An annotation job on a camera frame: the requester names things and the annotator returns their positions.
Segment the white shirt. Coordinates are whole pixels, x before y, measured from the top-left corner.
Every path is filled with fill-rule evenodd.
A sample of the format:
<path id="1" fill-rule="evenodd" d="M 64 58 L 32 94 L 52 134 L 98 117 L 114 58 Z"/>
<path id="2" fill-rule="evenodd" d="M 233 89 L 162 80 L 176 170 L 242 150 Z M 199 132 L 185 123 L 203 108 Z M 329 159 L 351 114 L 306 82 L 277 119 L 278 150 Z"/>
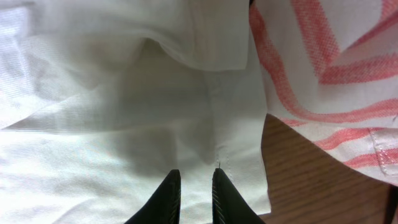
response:
<path id="1" fill-rule="evenodd" d="M 124 223 L 172 169 L 211 222 L 221 167 L 269 213 L 248 1 L 1 2 L 1 222 Z"/>

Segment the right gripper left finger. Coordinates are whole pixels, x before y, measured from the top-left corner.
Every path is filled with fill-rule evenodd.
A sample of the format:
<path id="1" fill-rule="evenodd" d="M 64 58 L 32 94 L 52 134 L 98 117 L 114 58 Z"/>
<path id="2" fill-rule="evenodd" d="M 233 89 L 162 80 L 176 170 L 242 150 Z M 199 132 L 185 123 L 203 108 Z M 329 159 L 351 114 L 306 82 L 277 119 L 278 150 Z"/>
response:
<path id="1" fill-rule="evenodd" d="M 179 224 L 181 176 L 171 170 L 145 205 L 124 224 Z"/>

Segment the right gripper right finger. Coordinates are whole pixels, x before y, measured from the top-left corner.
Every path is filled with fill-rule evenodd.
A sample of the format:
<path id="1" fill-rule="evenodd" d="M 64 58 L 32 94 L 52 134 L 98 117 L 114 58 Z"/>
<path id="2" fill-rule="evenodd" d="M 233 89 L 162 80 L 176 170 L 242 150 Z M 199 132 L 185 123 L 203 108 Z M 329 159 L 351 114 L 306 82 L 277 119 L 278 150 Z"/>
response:
<path id="1" fill-rule="evenodd" d="M 212 215 L 213 224 L 265 224 L 220 168 L 212 178 Z"/>

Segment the red striped white garment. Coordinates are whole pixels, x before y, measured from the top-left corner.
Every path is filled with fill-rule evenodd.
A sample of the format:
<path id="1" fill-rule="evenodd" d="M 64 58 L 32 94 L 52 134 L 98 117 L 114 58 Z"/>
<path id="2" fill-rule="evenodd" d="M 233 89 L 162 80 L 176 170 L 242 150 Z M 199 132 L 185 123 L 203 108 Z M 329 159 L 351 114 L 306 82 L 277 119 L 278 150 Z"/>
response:
<path id="1" fill-rule="evenodd" d="M 331 157 L 397 184 L 397 0 L 253 1 L 269 113 Z"/>

